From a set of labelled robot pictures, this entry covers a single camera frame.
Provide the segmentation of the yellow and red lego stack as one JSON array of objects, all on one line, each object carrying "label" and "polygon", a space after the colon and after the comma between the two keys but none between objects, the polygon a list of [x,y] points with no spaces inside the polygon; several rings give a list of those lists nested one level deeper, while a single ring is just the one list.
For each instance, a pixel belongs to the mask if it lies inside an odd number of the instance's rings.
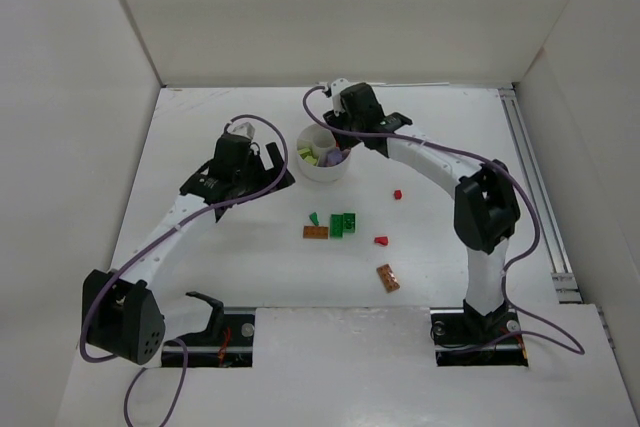
[{"label": "yellow and red lego stack", "polygon": [[301,158],[306,158],[309,156],[313,156],[313,152],[310,148],[304,147],[298,150],[298,154]]}]

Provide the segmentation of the purple lego brick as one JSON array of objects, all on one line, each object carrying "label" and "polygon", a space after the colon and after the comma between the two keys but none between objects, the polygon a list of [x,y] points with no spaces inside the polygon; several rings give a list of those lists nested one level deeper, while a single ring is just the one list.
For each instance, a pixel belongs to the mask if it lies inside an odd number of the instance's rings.
[{"label": "purple lego brick", "polygon": [[325,167],[334,167],[344,162],[350,155],[350,150],[334,148],[329,150],[325,156]]}]

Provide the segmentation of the red sloped lego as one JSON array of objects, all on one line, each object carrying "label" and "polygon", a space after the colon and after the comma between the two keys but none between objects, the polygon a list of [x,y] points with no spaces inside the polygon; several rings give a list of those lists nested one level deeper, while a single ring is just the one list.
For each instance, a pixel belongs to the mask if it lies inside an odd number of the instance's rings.
[{"label": "red sloped lego", "polygon": [[374,238],[374,243],[380,246],[388,246],[389,238],[387,236],[379,236]]}]

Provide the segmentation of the small yellow lego cube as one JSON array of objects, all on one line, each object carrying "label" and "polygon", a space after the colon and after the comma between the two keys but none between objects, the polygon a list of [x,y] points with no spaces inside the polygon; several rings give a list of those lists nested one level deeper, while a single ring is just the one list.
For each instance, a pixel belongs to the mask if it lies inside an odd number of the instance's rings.
[{"label": "small yellow lego cube", "polygon": [[319,166],[319,159],[315,158],[313,156],[306,156],[306,157],[303,158],[303,161],[306,164],[308,164],[308,165],[310,165],[312,167],[318,167]]}]

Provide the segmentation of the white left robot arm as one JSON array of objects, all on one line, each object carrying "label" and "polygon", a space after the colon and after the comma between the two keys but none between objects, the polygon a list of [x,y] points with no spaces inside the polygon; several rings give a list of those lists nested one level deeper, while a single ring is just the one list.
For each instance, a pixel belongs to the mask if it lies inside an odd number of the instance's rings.
[{"label": "white left robot arm", "polygon": [[96,362],[122,358],[137,365],[152,360],[165,343],[216,341],[224,325],[222,301],[196,290],[163,304],[172,272],[191,245],[230,208],[294,183],[285,141],[259,147],[245,134],[224,133],[213,157],[179,188],[173,205],[122,267],[92,271],[82,289],[81,357]]}]

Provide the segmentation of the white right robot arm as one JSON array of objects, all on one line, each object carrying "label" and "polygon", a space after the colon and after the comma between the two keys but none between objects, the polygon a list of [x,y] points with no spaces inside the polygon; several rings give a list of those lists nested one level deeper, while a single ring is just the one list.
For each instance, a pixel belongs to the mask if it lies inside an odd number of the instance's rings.
[{"label": "white right robot arm", "polygon": [[367,83],[339,79],[325,95],[333,107],[323,119],[340,145],[350,149],[362,143],[412,168],[452,198],[454,231],[467,248],[466,322],[489,331],[508,310],[501,283],[509,238],[520,218],[512,183],[487,160],[432,147],[410,118],[385,114]]}]

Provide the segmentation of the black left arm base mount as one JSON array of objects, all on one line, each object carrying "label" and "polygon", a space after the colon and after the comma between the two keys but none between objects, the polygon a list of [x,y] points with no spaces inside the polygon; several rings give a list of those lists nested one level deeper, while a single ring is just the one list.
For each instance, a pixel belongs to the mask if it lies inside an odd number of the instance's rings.
[{"label": "black left arm base mount", "polygon": [[181,366],[187,351],[193,368],[249,368],[255,323],[254,308],[227,307],[218,299],[190,291],[169,310],[160,365]]}]

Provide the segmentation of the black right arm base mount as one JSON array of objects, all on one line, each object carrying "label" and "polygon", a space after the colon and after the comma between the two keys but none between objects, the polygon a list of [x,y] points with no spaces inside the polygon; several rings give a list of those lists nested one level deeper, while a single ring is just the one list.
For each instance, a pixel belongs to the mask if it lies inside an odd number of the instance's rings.
[{"label": "black right arm base mount", "polygon": [[479,316],[466,306],[433,308],[430,320],[438,367],[529,365],[522,337],[508,337],[520,329],[513,309],[502,306],[488,316]]}]

